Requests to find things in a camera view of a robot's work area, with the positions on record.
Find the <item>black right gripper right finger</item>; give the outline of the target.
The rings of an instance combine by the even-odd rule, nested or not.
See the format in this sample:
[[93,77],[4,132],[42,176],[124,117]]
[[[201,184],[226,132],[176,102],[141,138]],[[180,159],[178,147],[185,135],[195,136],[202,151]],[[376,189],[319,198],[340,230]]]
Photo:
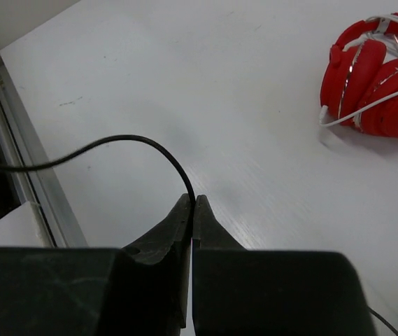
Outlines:
[[192,233],[197,335],[375,335],[355,268],[331,251],[243,248],[201,195]]

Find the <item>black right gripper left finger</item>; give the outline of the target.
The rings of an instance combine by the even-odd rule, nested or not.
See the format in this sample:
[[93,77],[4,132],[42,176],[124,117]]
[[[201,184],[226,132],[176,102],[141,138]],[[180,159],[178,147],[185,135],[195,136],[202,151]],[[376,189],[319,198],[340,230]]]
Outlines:
[[0,247],[0,335],[179,335],[192,205],[124,248]]

